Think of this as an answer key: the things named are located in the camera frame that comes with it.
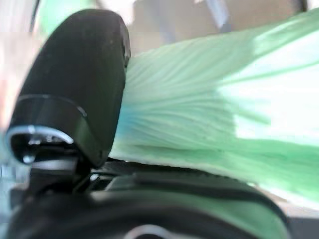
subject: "black curved object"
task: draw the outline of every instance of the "black curved object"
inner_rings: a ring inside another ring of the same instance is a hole
[[[67,18],[39,53],[17,99],[6,134],[15,157],[28,163],[49,144],[78,150],[92,167],[103,165],[130,55],[127,28],[116,13],[88,9]]]

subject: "green translucent fabric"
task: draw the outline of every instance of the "green translucent fabric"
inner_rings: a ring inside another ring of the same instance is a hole
[[[319,202],[319,10],[132,57],[111,157]]]

